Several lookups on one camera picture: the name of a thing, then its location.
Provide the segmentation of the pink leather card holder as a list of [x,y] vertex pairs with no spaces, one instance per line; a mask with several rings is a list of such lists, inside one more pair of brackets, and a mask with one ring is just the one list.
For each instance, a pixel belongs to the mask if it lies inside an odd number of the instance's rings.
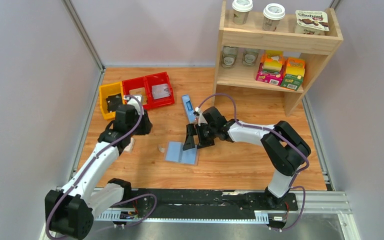
[[183,150],[183,143],[169,141],[166,144],[159,144],[157,148],[164,154],[164,160],[167,162],[193,166],[198,164],[199,154],[196,147]]

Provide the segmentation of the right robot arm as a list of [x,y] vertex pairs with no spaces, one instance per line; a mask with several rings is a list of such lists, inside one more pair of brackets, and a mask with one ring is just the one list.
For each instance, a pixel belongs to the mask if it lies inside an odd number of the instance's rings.
[[226,120],[212,106],[195,109],[196,123],[186,126],[184,151],[214,146],[215,139],[230,143],[248,143],[263,147],[275,168],[266,192],[272,199],[282,199],[290,191],[297,174],[309,167],[311,148],[286,121],[271,125],[250,124],[235,118]]

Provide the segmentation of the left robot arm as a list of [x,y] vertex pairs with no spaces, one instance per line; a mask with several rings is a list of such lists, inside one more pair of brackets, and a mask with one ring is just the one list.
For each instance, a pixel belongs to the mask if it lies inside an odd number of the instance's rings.
[[45,196],[45,234],[55,239],[68,237],[83,240],[94,220],[108,208],[136,201],[131,197],[131,184],[113,178],[98,192],[94,189],[108,167],[131,143],[133,135],[147,135],[152,123],[141,101],[130,96],[128,103],[118,106],[111,121],[97,140],[84,165],[60,190]]

